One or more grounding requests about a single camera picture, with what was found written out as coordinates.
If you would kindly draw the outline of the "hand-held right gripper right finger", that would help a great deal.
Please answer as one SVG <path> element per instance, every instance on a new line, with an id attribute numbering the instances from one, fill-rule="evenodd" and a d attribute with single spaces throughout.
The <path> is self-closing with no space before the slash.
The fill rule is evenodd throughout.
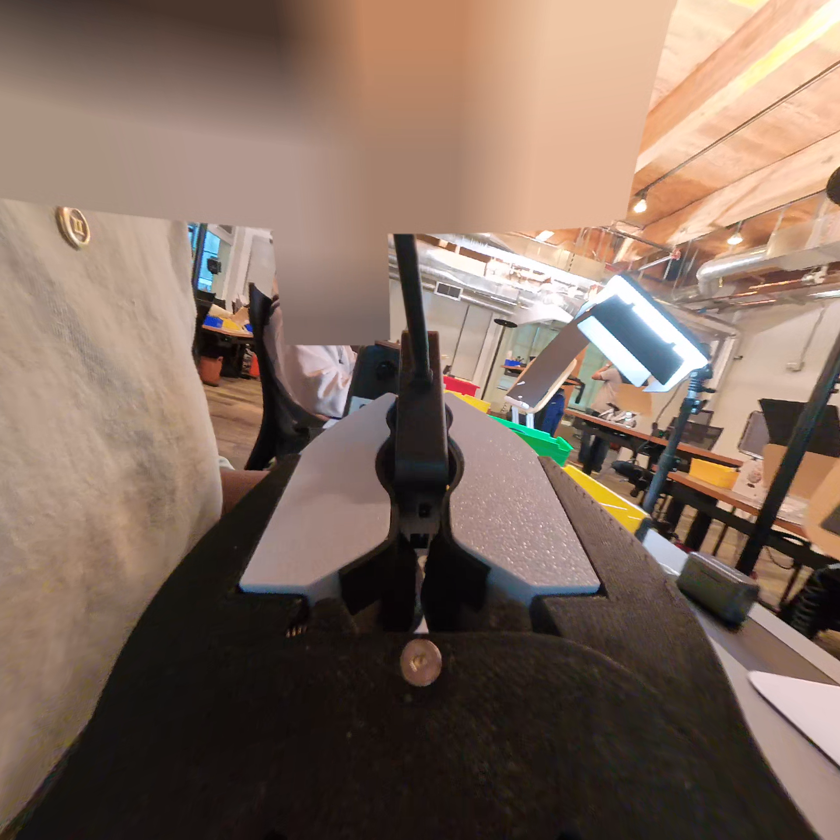
<path id="1" fill-rule="evenodd" d="M 463 459 L 449 499 L 455 543 L 488 569 L 487 585 L 528 606 L 537 596 L 593 595 L 601 581 L 538 455 L 491 416 L 447 394 Z"/>

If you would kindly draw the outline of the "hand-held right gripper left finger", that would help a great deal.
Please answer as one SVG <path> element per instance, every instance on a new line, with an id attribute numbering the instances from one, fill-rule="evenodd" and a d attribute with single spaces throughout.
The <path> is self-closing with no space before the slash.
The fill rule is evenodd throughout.
<path id="1" fill-rule="evenodd" d="M 340 573 L 391 533 L 392 503 L 376 473 L 395 396 L 382 395 L 322 432 L 301 453 L 239 588 L 340 596 Z"/>

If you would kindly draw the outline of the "black hdmi adapter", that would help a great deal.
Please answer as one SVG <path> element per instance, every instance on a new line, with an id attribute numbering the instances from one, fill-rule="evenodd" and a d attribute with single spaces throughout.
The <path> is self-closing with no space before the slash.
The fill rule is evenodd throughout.
<path id="1" fill-rule="evenodd" d="M 401 533 L 415 551 L 426 553 L 439 530 L 449 484 L 448 427 L 438 339 L 427 329 L 416 240 L 412 234 L 394 234 L 393 240 L 406 315 L 393 486 Z"/>

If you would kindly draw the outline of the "person's left forearm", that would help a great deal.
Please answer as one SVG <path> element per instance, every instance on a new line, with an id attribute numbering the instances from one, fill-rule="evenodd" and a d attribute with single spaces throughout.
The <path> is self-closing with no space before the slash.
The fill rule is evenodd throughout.
<path id="1" fill-rule="evenodd" d="M 268 470 L 219 469 L 220 485 L 222 488 L 222 507 L 220 518 L 235 509 L 250 491 L 268 477 Z"/>

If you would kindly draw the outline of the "green plastic bin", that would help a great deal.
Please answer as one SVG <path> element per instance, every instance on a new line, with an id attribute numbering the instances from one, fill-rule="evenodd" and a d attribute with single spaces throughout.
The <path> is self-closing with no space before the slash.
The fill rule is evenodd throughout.
<path id="1" fill-rule="evenodd" d="M 499 416 L 492 414 L 488 416 L 519 436 L 538 456 L 548 457 L 560 467 L 567 465 L 568 457 L 573 448 L 564 438 L 552 437 L 538 429 L 513 423 Z"/>

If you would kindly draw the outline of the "yellow plastic bin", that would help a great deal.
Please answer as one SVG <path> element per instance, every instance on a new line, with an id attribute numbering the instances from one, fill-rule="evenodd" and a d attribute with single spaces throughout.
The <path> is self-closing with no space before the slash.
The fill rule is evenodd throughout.
<path id="1" fill-rule="evenodd" d="M 620 496 L 592 476 L 586 475 L 582 470 L 567 465 L 563 467 L 563 471 L 617 520 L 625 530 L 633 535 L 637 533 L 642 523 L 648 518 L 645 511 L 638 505 Z"/>

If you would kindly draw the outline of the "black office chair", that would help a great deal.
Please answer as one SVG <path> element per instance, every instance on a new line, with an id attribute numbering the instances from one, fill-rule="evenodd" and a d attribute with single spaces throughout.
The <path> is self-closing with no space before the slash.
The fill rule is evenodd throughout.
<path id="1" fill-rule="evenodd" d="M 253 282 L 248 285 L 248 294 L 263 409 L 259 433 L 245 468 L 260 470 L 267 469 L 273 459 L 298 455 L 322 433 L 326 420 L 306 412 L 279 381 L 270 355 L 277 349 L 270 335 L 272 300 Z"/>

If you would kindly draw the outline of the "black boxy device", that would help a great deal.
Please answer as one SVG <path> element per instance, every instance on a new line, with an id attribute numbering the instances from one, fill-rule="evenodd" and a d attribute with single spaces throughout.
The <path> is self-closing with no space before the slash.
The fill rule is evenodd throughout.
<path id="1" fill-rule="evenodd" d="M 356 354 L 343 409 L 346 417 L 384 395 L 396 396 L 400 386 L 399 343 L 376 341 Z"/>

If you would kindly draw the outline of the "black light stand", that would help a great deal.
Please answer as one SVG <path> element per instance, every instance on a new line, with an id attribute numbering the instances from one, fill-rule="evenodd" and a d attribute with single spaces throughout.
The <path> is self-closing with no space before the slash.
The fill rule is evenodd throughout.
<path id="1" fill-rule="evenodd" d="M 713 390 L 707 387 L 707 381 L 713 376 L 714 370 L 709 361 L 702 367 L 690 373 L 686 395 L 680 405 L 679 414 L 675 421 L 674 429 L 668 437 L 668 443 L 663 454 L 657 462 L 657 469 L 647 488 L 643 511 L 650 520 L 655 518 L 655 510 L 658 499 L 662 494 L 669 472 L 671 471 L 677 456 L 679 443 L 686 430 L 686 426 L 692 417 L 700 410 L 701 395 Z"/>

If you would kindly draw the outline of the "small grey box device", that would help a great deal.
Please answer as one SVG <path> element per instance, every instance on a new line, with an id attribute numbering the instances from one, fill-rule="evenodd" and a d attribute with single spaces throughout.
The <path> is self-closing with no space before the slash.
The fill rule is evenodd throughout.
<path id="1" fill-rule="evenodd" d="M 731 628 L 747 621 L 760 595 L 759 583 L 753 577 L 703 552 L 687 554 L 676 586 L 693 603 Z"/>

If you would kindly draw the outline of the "led light panel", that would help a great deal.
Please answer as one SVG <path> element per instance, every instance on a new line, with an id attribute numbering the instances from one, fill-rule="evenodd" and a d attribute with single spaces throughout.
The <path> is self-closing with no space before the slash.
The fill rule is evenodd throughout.
<path id="1" fill-rule="evenodd" d="M 610 279 L 574 323 L 630 384 L 648 393 L 669 392 L 711 363 L 697 337 L 626 275 Z"/>

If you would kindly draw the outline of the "pale grey sweatshirt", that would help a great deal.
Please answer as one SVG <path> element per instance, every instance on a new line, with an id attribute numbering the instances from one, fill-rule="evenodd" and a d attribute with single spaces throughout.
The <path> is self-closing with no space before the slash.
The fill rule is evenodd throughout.
<path id="1" fill-rule="evenodd" d="M 1 205 L 1 813 L 88 723 L 151 599 L 219 520 L 184 222 Z"/>

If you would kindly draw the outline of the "computer monitor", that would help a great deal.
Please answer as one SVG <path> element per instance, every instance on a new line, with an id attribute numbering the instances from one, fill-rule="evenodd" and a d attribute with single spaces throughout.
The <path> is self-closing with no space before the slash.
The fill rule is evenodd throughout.
<path id="1" fill-rule="evenodd" d="M 770 432 L 763 411 L 751 412 L 738 441 L 739 453 L 750 459 L 762 460 L 764 449 L 770 442 Z"/>

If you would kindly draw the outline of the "black tripod pole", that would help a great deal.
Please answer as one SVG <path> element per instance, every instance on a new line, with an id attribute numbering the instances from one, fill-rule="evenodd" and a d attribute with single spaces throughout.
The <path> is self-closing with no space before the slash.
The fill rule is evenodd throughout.
<path id="1" fill-rule="evenodd" d="M 782 502 L 788 495 L 795 475 L 814 436 L 816 426 L 833 395 L 839 376 L 839 339 L 831 348 L 822 372 L 817 379 L 808 402 L 804 405 L 794 426 L 791 440 L 780 466 L 770 484 L 767 496 L 753 524 L 752 531 L 736 563 L 736 570 L 751 576 L 762 549 L 767 543 Z"/>

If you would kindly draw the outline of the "black flag panel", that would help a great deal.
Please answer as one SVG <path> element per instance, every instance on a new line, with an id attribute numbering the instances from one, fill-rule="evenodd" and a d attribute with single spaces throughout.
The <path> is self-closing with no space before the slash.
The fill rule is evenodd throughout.
<path id="1" fill-rule="evenodd" d="M 803 402 L 763 398 L 759 400 L 761 412 L 768 428 L 772 445 L 787 447 L 790 444 L 805 408 Z M 839 457 L 839 416 L 837 406 L 824 406 L 815 421 L 808 452 L 827 457 Z"/>

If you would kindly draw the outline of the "cardboard box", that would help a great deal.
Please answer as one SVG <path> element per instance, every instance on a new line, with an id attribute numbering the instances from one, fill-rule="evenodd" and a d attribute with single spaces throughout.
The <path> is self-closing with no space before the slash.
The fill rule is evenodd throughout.
<path id="1" fill-rule="evenodd" d="M 763 448 L 763 487 L 770 490 L 787 453 L 787 447 L 767 444 Z M 806 451 L 793 477 L 786 497 L 809 501 L 813 498 L 825 478 L 837 465 L 838 458 Z"/>

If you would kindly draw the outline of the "white paper sheet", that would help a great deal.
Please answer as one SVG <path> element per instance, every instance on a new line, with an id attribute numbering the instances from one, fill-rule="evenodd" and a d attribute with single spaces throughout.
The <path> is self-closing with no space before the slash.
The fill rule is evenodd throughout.
<path id="1" fill-rule="evenodd" d="M 839 686 L 750 671 L 749 683 L 802 736 L 839 767 Z"/>

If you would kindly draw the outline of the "brass button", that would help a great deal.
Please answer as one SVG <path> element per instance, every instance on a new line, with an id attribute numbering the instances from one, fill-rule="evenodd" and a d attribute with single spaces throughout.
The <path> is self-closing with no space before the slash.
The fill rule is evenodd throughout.
<path id="1" fill-rule="evenodd" d="M 56 224 L 68 245 L 82 250 L 91 242 L 91 227 L 85 214 L 72 206 L 56 206 Z"/>

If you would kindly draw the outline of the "silver air duct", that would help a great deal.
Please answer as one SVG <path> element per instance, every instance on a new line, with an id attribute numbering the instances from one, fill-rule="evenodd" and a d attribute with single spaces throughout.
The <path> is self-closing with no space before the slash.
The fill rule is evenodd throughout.
<path id="1" fill-rule="evenodd" d="M 839 242 L 831 241 L 796 251 L 779 251 L 769 245 L 751 248 L 736 255 L 727 255 L 704 263 L 696 273 L 701 293 L 710 297 L 721 283 L 735 276 L 765 270 L 805 270 L 837 262 Z"/>

